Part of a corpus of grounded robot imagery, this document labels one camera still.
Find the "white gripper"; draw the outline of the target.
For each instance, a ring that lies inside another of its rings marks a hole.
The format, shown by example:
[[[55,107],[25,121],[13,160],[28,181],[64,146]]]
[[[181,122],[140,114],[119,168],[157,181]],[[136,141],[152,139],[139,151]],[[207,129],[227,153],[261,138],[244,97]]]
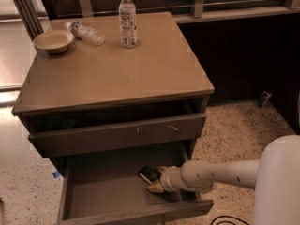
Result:
[[[158,166],[157,169],[161,172],[160,181],[157,180],[148,185],[146,187],[148,191],[161,194],[164,192],[164,189],[168,192],[176,192],[182,188],[183,183],[179,167]]]

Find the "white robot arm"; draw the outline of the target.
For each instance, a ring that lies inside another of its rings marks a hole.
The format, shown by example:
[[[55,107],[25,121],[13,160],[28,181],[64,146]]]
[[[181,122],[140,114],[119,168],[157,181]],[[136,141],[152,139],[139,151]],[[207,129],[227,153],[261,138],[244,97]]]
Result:
[[[253,225],[300,225],[300,136],[270,142],[258,159],[231,162],[189,160],[160,168],[147,187],[153,193],[205,192],[215,182],[254,188]]]

